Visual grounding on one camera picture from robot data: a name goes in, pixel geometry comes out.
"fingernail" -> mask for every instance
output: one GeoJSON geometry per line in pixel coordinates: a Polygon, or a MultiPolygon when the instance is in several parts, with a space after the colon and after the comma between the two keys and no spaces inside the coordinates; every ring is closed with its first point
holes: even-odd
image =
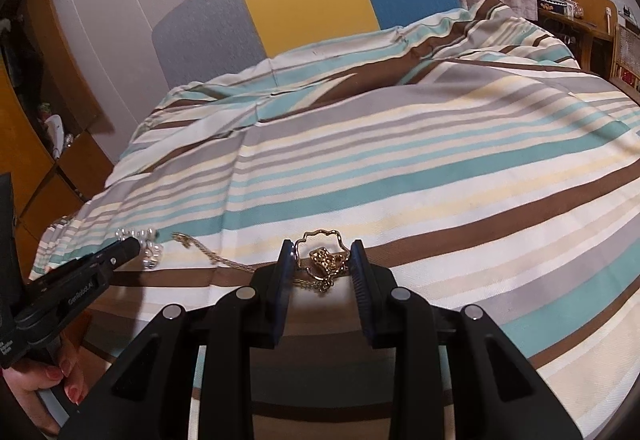
{"type": "Polygon", "coordinates": [[[55,366],[47,366],[44,372],[47,374],[47,376],[51,380],[60,380],[64,376],[64,374],[62,373],[62,370],[60,370],[60,368],[57,368],[55,366]]]}
{"type": "Polygon", "coordinates": [[[70,400],[72,403],[77,404],[77,402],[76,402],[76,401],[78,400],[78,397],[80,396],[80,390],[78,390],[78,388],[71,387],[71,388],[69,388],[69,389],[67,390],[67,392],[66,392],[66,396],[68,396],[68,397],[69,397],[69,400],[70,400]]]}
{"type": "Polygon", "coordinates": [[[69,376],[69,373],[71,373],[71,361],[69,359],[65,359],[60,362],[60,369],[65,376],[69,376]]]}

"wooden cabinet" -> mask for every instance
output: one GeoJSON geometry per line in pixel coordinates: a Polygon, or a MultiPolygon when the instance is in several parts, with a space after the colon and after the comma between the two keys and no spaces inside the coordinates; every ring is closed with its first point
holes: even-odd
{"type": "Polygon", "coordinates": [[[33,236],[40,237],[50,223],[75,213],[81,207],[80,197],[60,175],[53,174],[38,189],[20,219],[33,236]]]}
{"type": "Polygon", "coordinates": [[[93,198],[104,190],[104,181],[113,164],[89,133],[83,131],[73,145],[62,154],[58,165],[85,198],[93,198]]]}
{"type": "Polygon", "coordinates": [[[0,172],[11,172],[16,214],[53,166],[53,159],[42,146],[22,111],[0,59],[0,172]]]}

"small box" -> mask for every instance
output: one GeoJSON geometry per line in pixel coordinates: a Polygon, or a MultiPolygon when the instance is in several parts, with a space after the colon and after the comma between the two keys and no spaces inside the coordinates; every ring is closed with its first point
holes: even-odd
{"type": "Polygon", "coordinates": [[[566,16],[566,2],[564,0],[538,0],[538,8],[566,16]]]}

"wooden desk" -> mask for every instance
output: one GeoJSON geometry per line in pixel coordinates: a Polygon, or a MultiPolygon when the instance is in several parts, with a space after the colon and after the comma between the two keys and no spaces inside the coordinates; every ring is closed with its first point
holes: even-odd
{"type": "Polygon", "coordinates": [[[580,46],[580,68],[587,72],[591,71],[591,50],[593,49],[593,40],[598,39],[611,43],[614,40],[613,34],[607,34],[596,26],[588,24],[582,20],[577,20],[575,18],[572,20],[571,18],[564,16],[564,14],[552,13],[544,9],[538,9],[538,17],[540,18],[541,23],[543,23],[545,19],[555,20],[564,26],[574,29],[580,34],[580,41],[578,42],[578,45],[580,46]]]}

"black gripper frame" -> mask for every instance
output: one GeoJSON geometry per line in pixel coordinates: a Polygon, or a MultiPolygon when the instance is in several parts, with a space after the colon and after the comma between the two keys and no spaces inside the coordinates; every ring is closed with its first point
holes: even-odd
{"type": "Polygon", "coordinates": [[[60,430],[59,440],[186,440],[196,358],[205,353],[198,438],[252,440],[249,348],[274,348],[284,331],[296,263],[278,263],[213,306],[168,305],[135,337],[60,430]]]}
{"type": "Polygon", "coordinates": [[[396,348],[390,440],[444,440],[438,346],[451,374],[456,440],[579,440],[579,429],[529,361],[477,305],[431,306],[351,246],[364,334],[373,348],[396,348]]]}

